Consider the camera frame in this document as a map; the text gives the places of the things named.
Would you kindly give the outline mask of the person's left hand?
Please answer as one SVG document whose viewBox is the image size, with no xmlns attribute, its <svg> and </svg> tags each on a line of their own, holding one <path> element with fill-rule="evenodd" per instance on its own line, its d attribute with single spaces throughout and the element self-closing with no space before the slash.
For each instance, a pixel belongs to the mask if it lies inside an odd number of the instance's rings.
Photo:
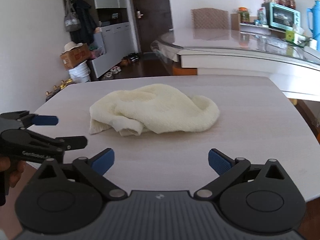
<svg viewBox="0 0 320 240">
<path fill-rule="evenodd" d="M 11 161 L 8 157 L 1 156 L 1 172 L 9 171 L 9 186 L 15 187 L 25 171 L 25 161 Z"/>
</svg>

